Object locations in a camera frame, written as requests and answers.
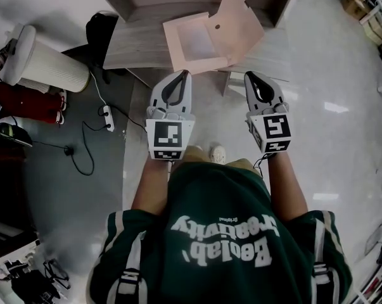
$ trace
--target black cable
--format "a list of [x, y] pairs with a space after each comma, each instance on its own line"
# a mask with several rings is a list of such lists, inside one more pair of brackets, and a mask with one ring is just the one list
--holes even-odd
[[109, 106], [110, 108], [114, 108], [114, 109], [116, 109], [116, 110], [119, 111], [121, 114], [125, 115], [125, 116], [127, 117], [127, 119], [129, 119], [134, 125], [137, 125], [137, 126], [141, 127], [145, 132], [147, 132], [146, 129], [144, 128], [144, 126], [142, 126], [141, 124], [135, 122], [133, 119], [130, 118], [130, 116], [129, 116], [128, 114], [126, 114], [126, 112], [124, 112], [124, 111], [121, 110], [118, 106], [115, 106], [114, 104], [106, 104], [106, 105], [100, 106], [100, 107], [98, 108], [98, 115], [99, 115], [99, 116], [103, 116], [103, 114], [101, 114], [99, 111], [100, 111], [100, 109], [102, 109], [104, 106]]
[[92, 163], [92, 169], [90, 170], [89, 173], [87, 172], [83, 172], [77, 165], [77, 163], [75, 162], [74, 160], [74, 149], [71, 147], [71, 146], [59, 146], [59, 145], [54, 145], [54, 144], [49, 144], [49, 143], [44, 143], [44, 142], [40, 142], [40, 141], [33, 141], [33, 143], [39, 143], [39, 144], [43, 144], [43, 145], [46, 145], [46, 146], [52, 146], [54, 148], [59, 148], [59, 149], [63, 149], [64, 150], [64, 154], [67, 155], [67, 156], [71, 156], [71, 160], [72, 160], [72, 163], [74, 164], [75, 168], [77, 169], [77, 171], [82, 174], [82, 175], [86, 175], [86, 176], [90, 176], [94, 173], [95, 171], [95, 161], [94, 161], [94, 158], [92, 157], [92, 154], [91, 154], [91, 151], [89, 150], [88, 148], [88, 145], [87, 145], [87, 140], [86, 140], [86, 137], [85, 137], [85, 130], [84, 130], [84, 125], [86, 127], [88, 127], [90, 130], [93, 130], [94, 132], [97, 132], [99, 130], [102, 130], [102, 129], [105, 129], [107, 128], [108, 126], [107, 125], [104, 125], [102, 126], [100, 129], [93, 129], [91, 126], [89, 126], [87, 123], [85, 123], [85, 121], [82, 121], [82, 125], [81, 125], [81, 129], [82, 129], [82, 140], [84, 142], [84, 146], [85, 146], [85, 149], [87, 150], [88, 152], [88, 155], [89, 155], [89, 158], [91, 159], [91, 163]]
[[18, 122], [16, 121], [16, 118], [15, 117], [13, 117], [13, 116], [11, 116], [12, 118], [13, 118], [13, 120], [15, 121], [15, 125], [17, 126], [17, 127], [19, 127], [19, 125], [18, 125]]
[[47, 145], [47, 146], [52, 146], [52, 147], [54, 147], [54, 148], [59, 148], [59, 149], [64, 149], [64, 150], [67, 149], [66, 146], [58, 146], [58, 145], [49, 144], [49, 143], [44, 143], [44, 142], [40, 142], [40, 141], [32, 141], [32, 142], [33, 142], [33, 143], [39, 143], [39, 144]]
[[71, 159], [72, 159], [73, 164], [75, 165], [75, 168], [77, 169], [77, 171], [78, 171], [80, 174], [82, 174], [82, 175], [86, 175], [86, 176], [90, 176], [90, 175], [92, 175], [92, 174], [94, 173], [94, 171], [95, 171], [95, 161], [94, 161], [94, 158], [92, 157], [92, 154], [91, 154], [91, 152], [89, 151], [89, 148], [88, 148], [88, 145], [87, 145], [87, 140], [86, 140], [86, 138], [85, 138], [84, 125], [85, 125], [86, 127], [88, 127], [89, 129], [93, 130], [93, 131], [99, 131], [99, 130], [101, 130], [101, 129], [104, 129], [104, 128], [107, 127], [107, 125], [101, 127], [100, 129], [93, 129], [93, 128], [90, 127], [87, 123], [85, 123], [85, 121], [82, 121], [82, 126], [81, 126], [81, 128], [82, 128], [82, 140], [84, 141], [85, 149], [87, 150], [88, 155], [89, 155], [89, 157], [90, 157], [90, 159], [91, 159], [91, 162], [92, 162], [92, 169], [91, 169], [91, 172], [89, 172], [89, 173], [87, 174], [86, 172], [81, 171], [81, 169], [77, 166], [77, 164], [76, 164], [76, 162], [75, 162], [75, 160], [74, 160], [73, 153], [71, 154]]
[[262, 156], [262, 158], [259, 158], [255, 163], [254, 163], [254, 166], [253, 166], [253, 169], [256, 169], [258, 168], [260, 170], [260, 174], [261, 174], [261, 178], [264, 178], [264, 176], [262, 175], [262, 170], [261, 170], [261, 163], [268, 159], [268, 158], [271, 158], [274, 154], [273, 153], [266, 153], [265, 155]]

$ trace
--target shoe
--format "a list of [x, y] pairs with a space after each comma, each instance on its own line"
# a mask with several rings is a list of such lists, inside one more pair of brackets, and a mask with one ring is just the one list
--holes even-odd
[[210, 161], [212, 163], [217, 163], [219, 165], [223, 165], [226, 162], [226, 151], [223, 146], [217, 145], [210, 149], [209, 154]]
[[56, 118], [56, 123], [59, 125], [64, 124], [64, 116], [61, 111], [57, 111], [57, 118]]
[[67, 108], [67, 92], [66, 90], [62, 89], [58, 94], [61, 97], [61, 110], [65, 111]]

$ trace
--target white tiled floor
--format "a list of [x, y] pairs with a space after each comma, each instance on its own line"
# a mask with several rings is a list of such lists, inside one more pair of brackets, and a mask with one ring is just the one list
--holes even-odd
[[[335, 212], [343, 249], [360, 284], [379, 251], [364, 258], [366, 239], [382, 221], [382, 178], [375, 174], [382, 168], [382, 96], [376, 91], [382, 84], [382, 62], [340, 0], [298, 0], [286, 31], [295, 75], [293, 83], [282, 86], [295, 133], [289, 153], [310, 209]], [[150, 93], [141, 85], [134, 88], [131, 106], [138, 120]], [[227, 90], [222, 97], [204, 76], [194, 76], [197, 122], [191, 144], [208, 149], [220, 142], [228, 161], [254, 162], [260, 152], [244, 123], [247, 111], [246, 99], [238, 93]], [[129, 125], [125, 208], [134, 197], [146, 148], [145, 133]], [[266, 164], [263, 168], [268, 182]], [[318, 194], [333, 194], [334, 199], [316, 199]]]

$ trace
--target white cable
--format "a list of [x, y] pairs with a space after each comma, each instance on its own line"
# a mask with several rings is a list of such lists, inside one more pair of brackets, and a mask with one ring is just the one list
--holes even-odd
[[96, 77], [94, 76], [94, 74], [91, 71], [89, 71], [89, 73], [93, 76], [93, 78], [95, 80], [95, 86], [96, 86], [96, 90], [98, 90], [99, 98], [101, 98], [103, 103], [107, 105], [106, 101], [102, 98], [101, 93], [99, 92], [98, 83], [96, 82]]

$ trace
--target green t-shirt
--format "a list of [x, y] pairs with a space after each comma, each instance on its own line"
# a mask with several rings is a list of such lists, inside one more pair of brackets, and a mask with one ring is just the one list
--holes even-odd
[[148, 303], [344, 303], [351, 283], [333, 213], [282, 223], [258, 175], [185, 163], [170, 178], [163, 215], [109, 216], [87, 299], [123, 303], [121, 294], [135, 292]]

